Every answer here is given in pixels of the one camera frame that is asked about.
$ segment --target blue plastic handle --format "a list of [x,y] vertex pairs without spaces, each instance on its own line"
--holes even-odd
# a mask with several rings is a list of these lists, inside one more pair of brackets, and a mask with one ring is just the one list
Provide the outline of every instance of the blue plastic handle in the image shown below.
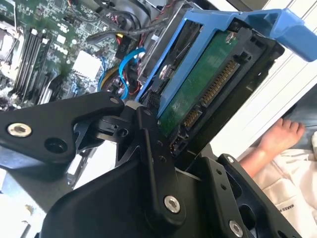
[[286,8],[243,12],[239,18],[304,60],[312,62],[317,59],[317,36],[291,10]]

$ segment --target red wire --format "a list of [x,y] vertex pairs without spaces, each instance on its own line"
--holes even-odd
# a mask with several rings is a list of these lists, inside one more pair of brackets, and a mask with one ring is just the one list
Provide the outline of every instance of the red wire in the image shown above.
[[129,94],[130,95],[134,95],[136,92],[138,92],[140,90],[140,82],[138,82],[138,87],[137,87],[137,89],[133,92],[133,93],[130,93],[129,92]]
[[171,7],[171,6],[175,3],[175,1],[176,1],[176,0],[173,0],[170,4],[165,5],[165,7],[163,8],[163,10],[162,10],[162,11],[159,13],[159,15],[152,21],[152,23],[153,23],[154,21],[158,20],[159,17],[160,17],[161,15],[163,15],[163,14],[166,12],[166,10],[167,10],[169,7]]

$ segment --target gray surface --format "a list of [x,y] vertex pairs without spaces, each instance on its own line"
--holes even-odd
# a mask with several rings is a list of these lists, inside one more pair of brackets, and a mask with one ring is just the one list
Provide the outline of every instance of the gray surface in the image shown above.
[[312,150],[311,138],[317,131],[317,85],[298,101],[294,111],[286,118],[301,122],[306,127],[304,136],[292,148]]
[[40,181],[14,171],[7,172],[2,186],[4,194],[32,206],[41,215],[71,190],[66,178],[54,182]]

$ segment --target screw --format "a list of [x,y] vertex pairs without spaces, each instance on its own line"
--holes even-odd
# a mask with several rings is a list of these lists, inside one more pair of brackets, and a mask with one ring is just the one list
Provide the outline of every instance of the screw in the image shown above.
[[172,213],[179,213],[180,205],[178,200],[173,196],[166,196],[164,198],[164,205],[165,207]]
[[229,227],[231,231],[237,236],[237,237],[242,237],[243,236],[243,231],[239,224],[236,221],[229,221]]
[[116,103],[116,104],[119,103],[119,101],[116,98],[113,98],[113,97],[110,98],[110,101],[112,101],[113,103]]
[[228,161],[229,161],[230,163],[234,163],[234,160],[233,160],[233,158],[232,158],[231,156],[228,156]]
[[13,123],[8,126],[7,131],[15,137],[27,137],[32,133],[32,129],[23,123]]
[[230,44],[231,41],[233,40],[234,36],[235,36],[235,34],[233,32],[230,32],[229,35],[226,38],[226,43]]
[[144,113],[149,116],[152,115],[152,113],[149,110],[144,110]]

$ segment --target white fabric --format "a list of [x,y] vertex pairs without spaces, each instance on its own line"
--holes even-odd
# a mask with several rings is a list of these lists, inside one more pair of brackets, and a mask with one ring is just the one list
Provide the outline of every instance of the white fabric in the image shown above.
[[284,151],[254,181],[303,238],[317,238],[317,160],[312,151]]

